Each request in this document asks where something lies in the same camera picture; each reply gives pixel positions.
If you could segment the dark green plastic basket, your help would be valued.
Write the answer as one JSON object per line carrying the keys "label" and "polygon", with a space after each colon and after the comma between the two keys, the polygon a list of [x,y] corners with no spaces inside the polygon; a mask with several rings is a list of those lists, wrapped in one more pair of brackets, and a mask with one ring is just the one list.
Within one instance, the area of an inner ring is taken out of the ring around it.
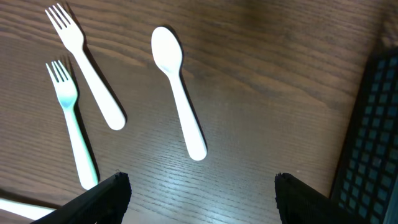
{"label": "dark green plastic basket", "polygon": [[397,224],[397,49],[369,57],[330,199],[368,223]]}

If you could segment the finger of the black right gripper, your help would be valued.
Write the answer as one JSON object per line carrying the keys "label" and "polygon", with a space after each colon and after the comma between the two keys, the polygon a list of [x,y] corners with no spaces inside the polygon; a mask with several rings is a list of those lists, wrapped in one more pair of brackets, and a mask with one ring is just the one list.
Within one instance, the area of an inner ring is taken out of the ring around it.
{"label": "finger of the black right gripper", "polygon": [[283,224],[354,223],[354,216],[289,173],[275,177],[276,203]]}

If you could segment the white plastic fork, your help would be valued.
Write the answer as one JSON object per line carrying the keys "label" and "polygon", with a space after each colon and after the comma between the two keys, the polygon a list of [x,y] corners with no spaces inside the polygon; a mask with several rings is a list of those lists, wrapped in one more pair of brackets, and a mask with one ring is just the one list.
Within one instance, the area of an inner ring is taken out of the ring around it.
{"label": "white plastic fork", "polygon": [[51,66],[52,69],[46,63],[58,102],[65,116],[78,178],[81,186],[85,190],[89,190],[98,184],[98,176],[75,114],[78,91],[72,77],[60,60],[52,61]]}
{"label": "white plastic fork", "polygon": [[1,199],[1,210],[26,217],[31,220],[38,220],[55,211],[54,208],[15,202],[4,198]]}
{"label": "white plastic fork", "polygon": [[106,123],[113,130],[122,129],[126,124],[126,117],[86,56],[83,50],[85,38],[81,29],[60,4],[48,7],[45,13],[64,46],[79,65]]}

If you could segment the white plastic spoon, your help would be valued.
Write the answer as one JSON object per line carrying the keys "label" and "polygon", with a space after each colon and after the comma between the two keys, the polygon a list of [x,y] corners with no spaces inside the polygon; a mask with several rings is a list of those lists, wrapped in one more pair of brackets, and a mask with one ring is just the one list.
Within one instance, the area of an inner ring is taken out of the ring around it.
{"label": "white plastic spoon", "polygon": [[207,148],[181,80],[182,48],[166,27],[154,29],[151,48],[155,64],[169,79],[188,154],[194,161],[201,161]]}

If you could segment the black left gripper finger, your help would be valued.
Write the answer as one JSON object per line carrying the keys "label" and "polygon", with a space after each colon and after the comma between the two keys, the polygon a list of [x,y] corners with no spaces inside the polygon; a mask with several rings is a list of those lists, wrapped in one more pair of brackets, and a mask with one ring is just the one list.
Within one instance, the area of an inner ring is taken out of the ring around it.
{"label": "black left gripper finger", "polygon": [[32,224],[121,224],[131,195],[128,174],[117,172]]}

